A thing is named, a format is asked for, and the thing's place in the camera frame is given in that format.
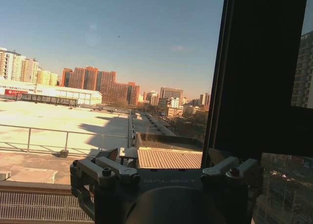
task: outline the metal grating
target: metal grating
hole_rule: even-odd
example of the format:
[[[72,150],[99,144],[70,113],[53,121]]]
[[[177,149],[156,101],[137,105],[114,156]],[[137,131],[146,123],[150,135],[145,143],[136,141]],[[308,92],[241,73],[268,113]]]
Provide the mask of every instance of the metal grating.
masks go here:
[[[139,148],[140,168],[199,169],[202,152]]]
[[[92,223],[74,196],[0,191],[0,220]]]

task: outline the bolt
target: bolt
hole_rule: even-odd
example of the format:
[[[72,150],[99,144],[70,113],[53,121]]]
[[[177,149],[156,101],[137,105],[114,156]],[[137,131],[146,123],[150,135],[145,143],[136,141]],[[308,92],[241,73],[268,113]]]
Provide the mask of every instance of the bolt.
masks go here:
[[[75,167],[77,166],[77,162],[78,162],[77,159],[73,161],[73,165],[74,165]]]
[[[138,174],[134,174],[132,176],[132,183],[138,184],[140,182],[140,176]]]
[[[111,172],[112,172],[112,170],[110,168],[104,168],[102,170],[102,175],[105,176],[105,177],[108,177],[108,176],[111,175]]]
[[[229,172],[232,176],[238,177],[240,175],[240,171],[238,168],[234,167],[234,168],[230,168]]]

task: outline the corrugated roof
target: corrugated roof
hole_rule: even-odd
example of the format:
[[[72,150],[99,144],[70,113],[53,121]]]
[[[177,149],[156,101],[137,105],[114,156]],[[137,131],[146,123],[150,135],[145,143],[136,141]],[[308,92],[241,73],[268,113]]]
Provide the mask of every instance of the corrugated roof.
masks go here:
[[[199,169],[202,152],[139,148],[139,168]]]

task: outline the red sign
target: red sign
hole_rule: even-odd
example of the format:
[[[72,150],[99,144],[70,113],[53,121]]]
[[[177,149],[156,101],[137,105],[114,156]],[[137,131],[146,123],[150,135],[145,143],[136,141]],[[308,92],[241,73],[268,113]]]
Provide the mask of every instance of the red sign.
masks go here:
[[[28,93],[27,91],[21,91],[21,90],[4,90],[4,95],[11,95],[11,96],[16,96],[18,93]]]

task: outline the window frame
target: window frame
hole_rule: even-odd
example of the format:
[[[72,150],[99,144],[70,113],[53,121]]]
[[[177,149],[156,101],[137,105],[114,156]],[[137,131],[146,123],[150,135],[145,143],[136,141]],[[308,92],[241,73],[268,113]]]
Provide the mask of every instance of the window frame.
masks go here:
[[[202,168],[209,148],[313,157],[313,109],[291,106],[306,1],[224,0]]]

